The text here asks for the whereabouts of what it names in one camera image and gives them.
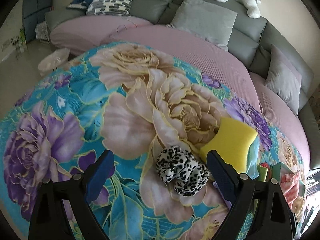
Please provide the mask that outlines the blue book on sofa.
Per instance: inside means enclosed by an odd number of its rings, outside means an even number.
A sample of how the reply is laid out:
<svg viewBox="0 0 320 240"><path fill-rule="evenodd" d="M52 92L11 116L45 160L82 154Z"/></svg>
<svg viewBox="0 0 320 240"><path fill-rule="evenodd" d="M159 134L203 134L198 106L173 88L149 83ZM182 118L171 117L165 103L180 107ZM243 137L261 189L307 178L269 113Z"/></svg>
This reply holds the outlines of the blue book on sofa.
<svg viewBox="0 0 320 240"><path fill-rule="evenodd" d="M67 5L67 8L85 10L92 2L93 0L73 0L69 5Z"/></svg>

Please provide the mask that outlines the green microfiber cloth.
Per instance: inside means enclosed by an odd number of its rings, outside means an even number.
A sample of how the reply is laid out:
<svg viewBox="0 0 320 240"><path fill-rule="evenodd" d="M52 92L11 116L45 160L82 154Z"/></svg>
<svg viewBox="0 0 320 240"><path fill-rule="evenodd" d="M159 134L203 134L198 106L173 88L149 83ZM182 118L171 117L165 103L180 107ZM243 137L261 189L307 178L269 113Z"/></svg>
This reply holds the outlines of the green microfiber cloth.
<svg viewBox="0 0 320 240"><path fill-rule="evenodd" d="M261 163L258 165L258 172L259 172L259 176L258 176L258 180L262 181L262 182L267 182L270 178L270 166L268 165L268 163Z"/></svg>

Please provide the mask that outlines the light blue face mask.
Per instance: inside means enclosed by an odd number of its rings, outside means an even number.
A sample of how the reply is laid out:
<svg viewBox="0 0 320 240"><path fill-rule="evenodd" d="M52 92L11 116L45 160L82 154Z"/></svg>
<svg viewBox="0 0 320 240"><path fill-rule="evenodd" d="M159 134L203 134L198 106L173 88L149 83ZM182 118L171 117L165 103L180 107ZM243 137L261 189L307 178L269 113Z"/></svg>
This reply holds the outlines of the light blue face mask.
<svg viewBox="0 0 320 240"><path fill-rule="evenodd" d="M251 179L255 179L259 176L258 171L258 153L259 153L260 140L257 136L249 147L247 155L247 170L246 174Z"/></svg>

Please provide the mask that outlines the right grey purple cushion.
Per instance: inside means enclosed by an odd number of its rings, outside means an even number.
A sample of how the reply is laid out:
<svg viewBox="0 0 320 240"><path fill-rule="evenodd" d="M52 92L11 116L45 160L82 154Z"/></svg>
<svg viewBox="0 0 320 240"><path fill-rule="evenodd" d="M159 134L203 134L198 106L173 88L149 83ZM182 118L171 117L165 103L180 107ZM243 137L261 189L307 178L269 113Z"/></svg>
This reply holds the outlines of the right grey purple cushion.
<svg viewBox="0 0 320 240"><path fill-rule="evenodd" d="M271 61L265 86L276 93L294 115L299 110L301 85L302 75L283 52L271 44Z"/></svg>

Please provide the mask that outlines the black white patterned cushion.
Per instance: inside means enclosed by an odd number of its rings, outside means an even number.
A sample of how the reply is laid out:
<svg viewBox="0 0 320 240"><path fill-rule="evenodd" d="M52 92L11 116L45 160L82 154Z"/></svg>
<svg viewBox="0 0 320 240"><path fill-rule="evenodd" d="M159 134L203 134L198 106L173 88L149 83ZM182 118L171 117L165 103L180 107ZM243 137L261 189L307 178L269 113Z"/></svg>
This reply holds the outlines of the black white patterned cushion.
<svg viewBox="0 0 320 240"><path fill-rule="evenodd" d="M88 6L87 16L129 16L133 0L93 0Z"/></svg>

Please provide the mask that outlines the floral blue blanket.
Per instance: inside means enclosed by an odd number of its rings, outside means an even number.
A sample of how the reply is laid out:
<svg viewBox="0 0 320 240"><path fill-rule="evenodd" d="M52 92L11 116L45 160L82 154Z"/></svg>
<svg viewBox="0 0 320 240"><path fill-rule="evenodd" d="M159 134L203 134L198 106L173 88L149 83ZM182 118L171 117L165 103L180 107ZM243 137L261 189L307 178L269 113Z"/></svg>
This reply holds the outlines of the floral blue blanket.
<svg viewBox="0 0 320 240"><path fill-rule="evenodd" d="M304 174L288 137L198 68L140 44L92 49L41 80L1 121L1 203L26 238L41 180L70 179L111 150L115 170L90 204L111 239L208 239L227 214L213 182L179 195L161 181L156 160L169 146L198 154L223 117L257 131L258 164Z"/></svg>

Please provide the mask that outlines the leopard print scrunchie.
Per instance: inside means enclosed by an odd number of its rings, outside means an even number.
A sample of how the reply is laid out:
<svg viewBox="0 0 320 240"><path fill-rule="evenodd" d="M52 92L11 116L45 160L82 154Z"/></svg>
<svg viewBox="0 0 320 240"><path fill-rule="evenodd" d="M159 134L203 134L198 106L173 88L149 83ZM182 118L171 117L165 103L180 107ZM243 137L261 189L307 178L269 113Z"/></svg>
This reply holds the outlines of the leopard print scrunchie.
<svg viewBox="0 0 320 240"><path fill-rule="evenodd" d="M157 174L164 184L174 183L174 190L185 197L197 194L207 183L210 171L188 150L179 146L165 148L156 160Z"/></svg>

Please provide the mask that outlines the grey sofa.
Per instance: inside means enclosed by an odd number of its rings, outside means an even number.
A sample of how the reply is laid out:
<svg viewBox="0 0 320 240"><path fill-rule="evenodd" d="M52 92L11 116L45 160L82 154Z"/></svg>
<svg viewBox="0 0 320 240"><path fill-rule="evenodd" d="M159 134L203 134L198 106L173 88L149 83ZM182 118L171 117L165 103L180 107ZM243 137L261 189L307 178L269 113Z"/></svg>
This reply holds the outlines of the grey sofa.
<svg viewBox="0 0 320 240"><path fill-rule="evenodd" d="M188 32L168 27L182 2L133 0L129 16L87 16L82 10L53 10L45 15L50 44L55 49L66 47L73 55L80 55L99 45L124 40L174 55L223 82L251 103L294 143L310 169L319 168L319 127L306 97L313 71L295 48L267 19L251 19L243 5L229 1L223 7L236 12L237 17L228 51L223 51ZM297 115L264 85L274 57L272 46L302 76Z"/></svg>

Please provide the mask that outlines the teal shallow box tray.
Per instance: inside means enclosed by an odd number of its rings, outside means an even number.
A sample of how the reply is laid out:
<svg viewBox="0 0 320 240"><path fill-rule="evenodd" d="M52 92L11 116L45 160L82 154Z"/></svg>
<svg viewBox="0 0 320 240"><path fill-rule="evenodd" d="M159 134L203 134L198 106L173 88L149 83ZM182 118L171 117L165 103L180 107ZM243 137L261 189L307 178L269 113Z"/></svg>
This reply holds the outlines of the teal shallow box tray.
<svg viewBox="0 0 320 240"><path fill-rule="evenodd" d="M300 174L300 171L292 172L283 163L272 167L272 178L279 182L285 200L298 222L302 220L305 205L305 184L300 180Z"/></svg>

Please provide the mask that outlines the cream lace scrunchie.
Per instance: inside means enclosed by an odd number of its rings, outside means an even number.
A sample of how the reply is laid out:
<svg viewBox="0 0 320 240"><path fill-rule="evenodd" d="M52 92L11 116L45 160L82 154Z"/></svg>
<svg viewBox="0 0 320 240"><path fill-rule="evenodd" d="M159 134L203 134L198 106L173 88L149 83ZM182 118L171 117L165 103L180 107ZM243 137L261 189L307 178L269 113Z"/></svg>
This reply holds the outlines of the cream lace scrunchie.
<svg viewBox="0 0 320 240"><path fill-rule="evenodd" d="M292 204L292 212L295 214L297 222L300 222L302 218L303 208L304 208L305 200L302 196L298 196Z"/></svg>

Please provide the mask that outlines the pink white fuzzy sock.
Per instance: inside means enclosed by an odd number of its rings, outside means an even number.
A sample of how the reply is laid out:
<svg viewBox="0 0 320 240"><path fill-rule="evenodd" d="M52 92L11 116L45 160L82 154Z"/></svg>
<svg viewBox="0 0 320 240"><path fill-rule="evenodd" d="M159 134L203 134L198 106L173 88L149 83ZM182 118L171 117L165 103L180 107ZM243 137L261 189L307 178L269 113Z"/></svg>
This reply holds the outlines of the pink white fuzzy sock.
<svg viewBox="0 0 320 240"><path fill-rule="evenodd" d="M292 210L293 201L298 196L302 196L304 198L304 196L299 193L300 191L299 179L300 179L300 171L297 171L296 173L284 173L281 176L280 188L291 210Z"/></svg>

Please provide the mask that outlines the left grey cushion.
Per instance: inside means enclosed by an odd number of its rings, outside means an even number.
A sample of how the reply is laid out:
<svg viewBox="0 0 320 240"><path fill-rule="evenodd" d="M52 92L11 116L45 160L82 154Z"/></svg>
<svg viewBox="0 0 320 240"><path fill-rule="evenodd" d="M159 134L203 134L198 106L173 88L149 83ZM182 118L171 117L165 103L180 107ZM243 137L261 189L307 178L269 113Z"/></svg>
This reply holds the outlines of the left grey cushion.
<svg viewBox="0 0 320 240"><path fill-rule="evenodd" d="M203 0L183 0L170 27L186 31L224 51L238 13Z"/></svg>

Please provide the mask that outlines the yellow green sponge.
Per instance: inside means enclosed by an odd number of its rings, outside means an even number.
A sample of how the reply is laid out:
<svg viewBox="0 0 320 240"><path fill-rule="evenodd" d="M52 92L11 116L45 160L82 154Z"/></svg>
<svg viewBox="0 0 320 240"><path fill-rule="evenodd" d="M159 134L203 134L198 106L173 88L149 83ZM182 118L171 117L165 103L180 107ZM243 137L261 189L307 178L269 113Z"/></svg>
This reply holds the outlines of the yellow green sponge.
<svg viewBox="0 0 320 240"><path fill-rule="evenodd" d="M238 173L247 170L249 147L258 133L246 123L233 118L223 117L213 139L200 148L199 157L207 163L209 151L215 150L225 163L230 164Z"/></svg>

